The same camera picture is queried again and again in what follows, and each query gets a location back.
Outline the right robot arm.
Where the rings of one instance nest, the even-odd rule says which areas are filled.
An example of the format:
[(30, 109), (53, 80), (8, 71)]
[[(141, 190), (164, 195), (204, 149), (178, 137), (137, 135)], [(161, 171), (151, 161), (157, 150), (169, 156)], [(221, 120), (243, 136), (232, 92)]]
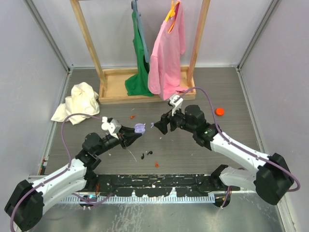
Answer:
[(207, 122), (198, 105), (189, 105), (184, 111), (172, 109), (154, 126), (163, 134), (176, 129), (190, 132), (199, 146), (220, 153), (243, 167), (239, 170), (220, 165), (211, 174), (216, 190), (240, 187), (255, 191), (266, 203), (276, 205), (294, 184), (283, 156), (261, 153), (232, 139), (215, 124)]

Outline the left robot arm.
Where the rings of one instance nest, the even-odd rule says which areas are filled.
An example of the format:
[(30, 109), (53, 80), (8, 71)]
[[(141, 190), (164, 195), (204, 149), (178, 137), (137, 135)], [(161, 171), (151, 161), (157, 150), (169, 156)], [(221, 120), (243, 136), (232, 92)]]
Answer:
[(134, 128), (125, 126), (121, 126), (115, 136), (90, 133), (85, 137), (82, 150), (64, 167), (36, 181), (19, 182), (4, 208), (10, 217), (10, 230), (18, 227), (28, 231), (58, 201), (83, 189), (94, 190), (98, 182), (94, 170), (101, 162), (98, 156), (118, 145), (126, 149), (141, 136)]

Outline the purple earbud case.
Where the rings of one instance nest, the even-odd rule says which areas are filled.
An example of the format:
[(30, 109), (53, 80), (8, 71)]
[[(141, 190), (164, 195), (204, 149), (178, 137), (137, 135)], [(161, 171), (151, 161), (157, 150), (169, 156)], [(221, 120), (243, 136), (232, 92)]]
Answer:
[(137, 124), (134, 126), (134, 132), (135, 132), (135, 133), (144, 134), (145, 131), (146, 131), (146, 129), (145, 129), (145, 124), (137, 123)]

